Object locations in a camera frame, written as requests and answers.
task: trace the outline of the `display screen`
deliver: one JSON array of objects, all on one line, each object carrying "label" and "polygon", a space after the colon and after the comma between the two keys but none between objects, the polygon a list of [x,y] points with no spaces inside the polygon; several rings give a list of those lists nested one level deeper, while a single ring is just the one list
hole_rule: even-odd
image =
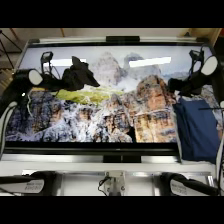
[{"label": "display screen", "polygon": [[[100,87],[51,93],[33,89],[10,118],[7,141],[176,142],[171,112],[176,102],[170,78],[184,79],[197,46],[78,46],[28,49],[20,68],[40,69],[43,52],[54,53],[61,78],[71,56],[89,64]],[[211,55],[205,47],[205,59]],[[206,101],[216,104],[211,90]]]}]

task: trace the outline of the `dark blue fabric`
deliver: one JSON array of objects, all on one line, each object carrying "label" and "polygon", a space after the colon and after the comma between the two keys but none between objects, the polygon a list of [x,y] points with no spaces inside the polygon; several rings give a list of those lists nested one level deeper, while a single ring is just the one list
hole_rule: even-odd
[{"label": "dark blue fabric", "polygon": [[178,134],[181,141],[182,159],[216,162],[220,140],[217,121],[205,100],[185,101],[180,98],[175,104]]}]

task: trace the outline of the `green vegetation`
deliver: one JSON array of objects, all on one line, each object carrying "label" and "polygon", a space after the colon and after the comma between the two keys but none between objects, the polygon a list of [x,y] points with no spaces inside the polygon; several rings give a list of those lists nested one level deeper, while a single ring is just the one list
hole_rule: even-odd
[{"label": "green vegetation", "polygon": [[80,104],[93,103],[98,105],[103,100],[109,99],[113,93],[122,95],[124,92],[112,89],[110,87],[100,86],[98,88],[90,87],[88,91],[84,89],[74,92],[70,92],[67,90],[60,90],[57,95],[57,98],[61,100],[71,100],[75,103]]}]

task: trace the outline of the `black border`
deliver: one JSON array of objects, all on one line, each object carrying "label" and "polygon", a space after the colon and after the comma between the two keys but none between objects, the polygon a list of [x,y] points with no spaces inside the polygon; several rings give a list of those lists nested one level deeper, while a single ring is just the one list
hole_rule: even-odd
[{"label": "black border", "polygon": [[[214,53],[207,40],[198,42],[86,42],[86,43],[40,43],[30,40],[28,48],[71,47],[71,46],[202,46],[205,42]],[[72,143],[72,142],[6,142],[7,154],[43,155],[139,155],[139,156],[178,156],[177,143]]]}]

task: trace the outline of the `black screen frame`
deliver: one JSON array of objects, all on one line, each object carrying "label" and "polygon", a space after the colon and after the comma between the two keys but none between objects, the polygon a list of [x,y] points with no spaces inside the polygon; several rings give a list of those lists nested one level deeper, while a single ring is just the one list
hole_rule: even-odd
[{"label": "black screen frame", "polygon": [[[212,54],[214,48],[206,40],[196,42],[86,42],[86,43],[40,43],[31,40],[27,48],[71,46],[202,46],[206,44]],[[127,155],[127,156],[178,156],[177,143],[70,143],[70,142],[6,142],[6,154],[38,155]]]}]

